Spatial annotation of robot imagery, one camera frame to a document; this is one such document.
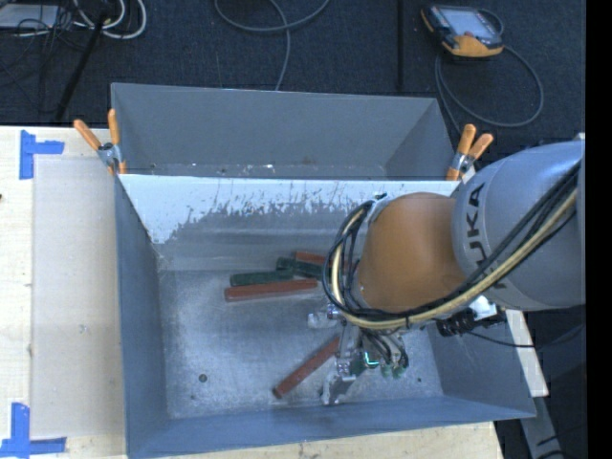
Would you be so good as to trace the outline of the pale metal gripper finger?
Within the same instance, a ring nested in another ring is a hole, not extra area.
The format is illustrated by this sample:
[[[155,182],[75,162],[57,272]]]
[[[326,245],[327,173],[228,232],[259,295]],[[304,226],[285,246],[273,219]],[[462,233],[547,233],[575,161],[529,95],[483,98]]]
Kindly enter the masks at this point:
[[[323,404],[337,404],[339,397],[344,393],[345,376],[339,370],[336,362],[332,364],[329,371],[324,377],[320,400]]]
[[[333,380],[333,402],[339,403],[355,383],[357,376],[350,372],[336,372]]]

